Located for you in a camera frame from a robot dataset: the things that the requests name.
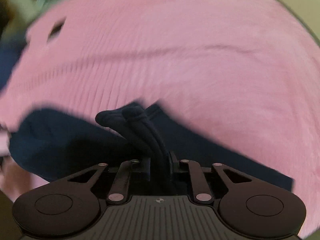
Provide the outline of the black smartphone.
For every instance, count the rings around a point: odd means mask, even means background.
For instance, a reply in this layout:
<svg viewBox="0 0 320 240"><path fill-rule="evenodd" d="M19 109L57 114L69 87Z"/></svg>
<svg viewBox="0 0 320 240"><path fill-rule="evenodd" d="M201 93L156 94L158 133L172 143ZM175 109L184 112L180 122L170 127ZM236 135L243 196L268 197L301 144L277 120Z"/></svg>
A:
<svg viewBox="0 0 320 240"><path fill-rule="evenodd" d="M63 26L64 26L65 21L66 21L66 18L60 19L59 21L57 21L57 22L53 25L53 27L52 27L52 29L51 29L48 37L47 37L47 42L49 42L49 41L52 40L54 37L56 37L57 35L59 35L61 29L62 29Z"/></svg>

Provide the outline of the pink ribbed bed blanket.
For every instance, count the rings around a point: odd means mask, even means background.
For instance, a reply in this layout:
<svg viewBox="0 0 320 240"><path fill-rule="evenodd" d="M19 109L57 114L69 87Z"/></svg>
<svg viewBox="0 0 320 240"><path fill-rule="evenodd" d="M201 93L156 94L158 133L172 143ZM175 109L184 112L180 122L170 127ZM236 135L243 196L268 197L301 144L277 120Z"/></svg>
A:
<svg viewBox="0 0 320 240"><path fill-rule="evenodd" d="M27 41L1 95L8 127L37 105L93 121L161 100L200 134L293 178L306 205L300 236L319 228L319 46L278 1L64 0Z"/></svg>

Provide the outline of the navy fleece sweatpants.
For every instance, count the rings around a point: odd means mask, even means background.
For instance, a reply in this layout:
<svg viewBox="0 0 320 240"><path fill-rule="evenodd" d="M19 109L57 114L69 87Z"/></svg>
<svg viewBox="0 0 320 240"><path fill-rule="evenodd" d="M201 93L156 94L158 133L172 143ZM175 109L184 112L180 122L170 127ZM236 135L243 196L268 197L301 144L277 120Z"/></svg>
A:
<svg viewBox="0 0 320 240"><path fill-rule="evenodd" d="M131 159L150 158L156 170L167 170L174 153L203 167L222 163L286 190L293 186L292 178L193 132L158 104L144 108L132 102L102 111L94 124L55 109L36 109L12 133L9 151L21 168L49 182L98 163L118 166Z"/></svg>

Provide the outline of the blue clothes pile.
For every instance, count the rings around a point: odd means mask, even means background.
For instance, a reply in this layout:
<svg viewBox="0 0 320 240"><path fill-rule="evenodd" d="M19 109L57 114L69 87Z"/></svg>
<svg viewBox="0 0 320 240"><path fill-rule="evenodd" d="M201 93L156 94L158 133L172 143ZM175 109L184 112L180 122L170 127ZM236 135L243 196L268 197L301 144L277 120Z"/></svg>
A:
<svg viewBox="0 0 320 240"><path fill-rule="evenodd" d="M17 34L1 40L1 90L6 86L15 64L27 45L25 35Z"/></svg>

